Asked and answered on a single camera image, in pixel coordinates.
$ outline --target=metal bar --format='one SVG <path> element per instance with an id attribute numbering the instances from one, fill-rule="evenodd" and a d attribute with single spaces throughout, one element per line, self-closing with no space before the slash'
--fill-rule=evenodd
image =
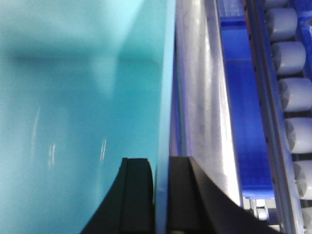
<path id="1" fill-rule="evenodd" d="M 244 0 L 244 6 L 281 231 L 303 234 L 300 200 L 292 155 L 286 142 L 284 115 L 279 102 L 263 6 L 258 0 Z"/>
<path id="2" fill-rule="evenodd" d="M 176 46 L 182 148 L 241 206 L 216 0 L 176 2 Z"/>

